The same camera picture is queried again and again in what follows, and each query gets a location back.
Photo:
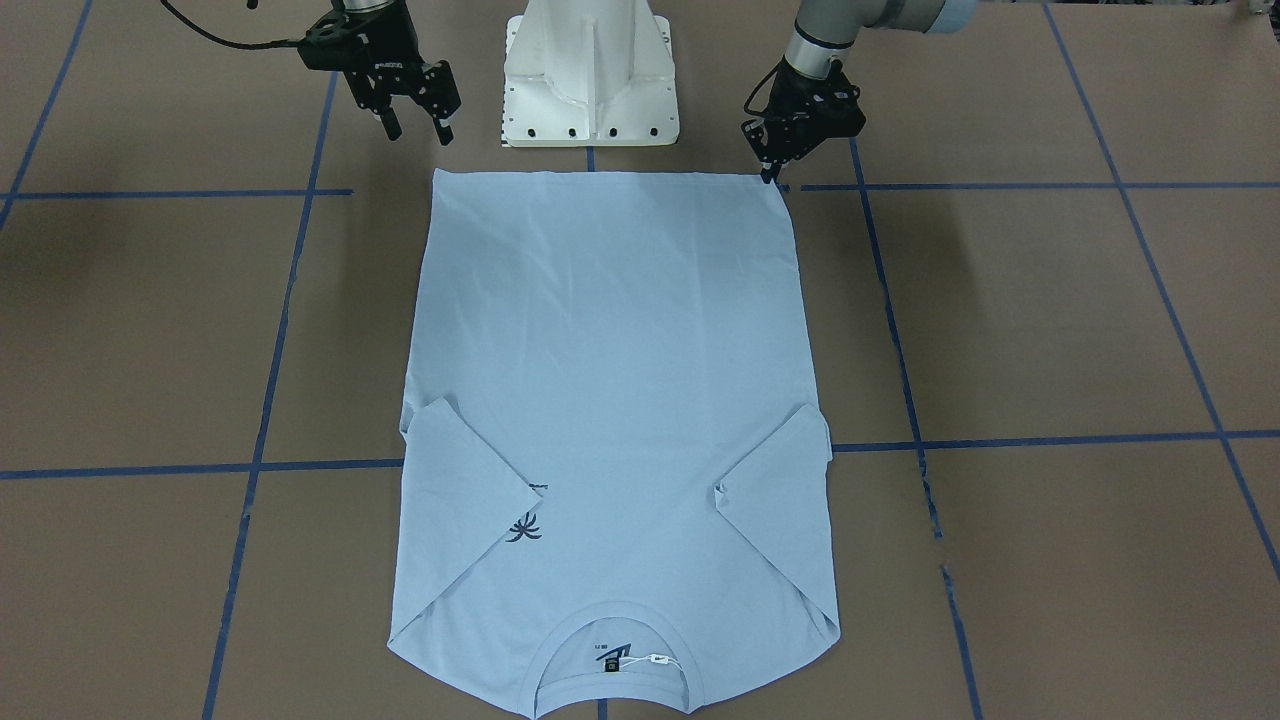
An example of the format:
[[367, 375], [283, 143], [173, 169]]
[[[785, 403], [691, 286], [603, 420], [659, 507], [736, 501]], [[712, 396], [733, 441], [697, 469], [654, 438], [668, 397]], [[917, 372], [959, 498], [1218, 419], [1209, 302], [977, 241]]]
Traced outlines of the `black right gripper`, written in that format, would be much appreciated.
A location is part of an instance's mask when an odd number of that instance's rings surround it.
[[297, 47], [311, 70], [340, 72], [362, 109], [378, 114], [389, 141], [402, 126], [390, 105], [410, 97], [430, 117], [442, 147], [454, 141], [452, 118], [461, 99], [448, 61], [425, 61], [407, 8], [332, 9], [308, 28]]

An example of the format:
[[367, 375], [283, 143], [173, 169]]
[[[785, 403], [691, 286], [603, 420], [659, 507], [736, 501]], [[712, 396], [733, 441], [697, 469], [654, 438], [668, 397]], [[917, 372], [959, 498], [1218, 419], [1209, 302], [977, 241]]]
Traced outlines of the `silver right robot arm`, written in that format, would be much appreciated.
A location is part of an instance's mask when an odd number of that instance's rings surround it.
[[297, 51], [310, 70], [343, 76], [358, 108], [372, 113], [390, 141], [402, 127], [394, 97], [408, 97], [431, 118], [439, 145], [453, 142], [461, 108], [447, 60], [426, 61], [406, 1], [334, 1], [303, 35]]

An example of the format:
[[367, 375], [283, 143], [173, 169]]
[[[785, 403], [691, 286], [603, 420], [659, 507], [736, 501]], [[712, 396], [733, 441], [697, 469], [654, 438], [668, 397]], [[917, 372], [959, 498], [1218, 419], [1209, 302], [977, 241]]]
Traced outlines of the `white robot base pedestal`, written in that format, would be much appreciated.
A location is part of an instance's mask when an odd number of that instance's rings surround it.
[[648, 1], [530, 1], [504, 33], [500, 141], [655, 147], [681, 123], [669, 20]]

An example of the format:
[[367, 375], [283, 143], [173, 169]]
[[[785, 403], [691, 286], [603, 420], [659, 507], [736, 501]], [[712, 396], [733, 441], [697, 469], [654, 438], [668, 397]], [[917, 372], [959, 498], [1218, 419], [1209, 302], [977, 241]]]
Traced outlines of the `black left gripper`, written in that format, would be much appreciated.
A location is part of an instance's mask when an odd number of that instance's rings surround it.
[[760, 178], [774, 184], [781, 165], [805, 158], [824, 141], [861, 133], [867, 115], [860, 88], [833, 60], [820, 78], [810, 78], [780, 61], [748, 95], [742, 110], [749, 118], [741, 131], [762, 163]]

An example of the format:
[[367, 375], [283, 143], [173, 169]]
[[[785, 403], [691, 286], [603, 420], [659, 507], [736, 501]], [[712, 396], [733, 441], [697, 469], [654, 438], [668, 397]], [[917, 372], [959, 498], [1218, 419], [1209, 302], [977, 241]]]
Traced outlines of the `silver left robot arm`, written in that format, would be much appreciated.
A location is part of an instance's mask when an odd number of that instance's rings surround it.
[[744, 138], [767, 184], [833, 138], [855, 138], [867, 124], [861, 91], [845, 73], [864, 29], [951, 35], [975, 1], [803, 1], [782, 58], [742, 104]]

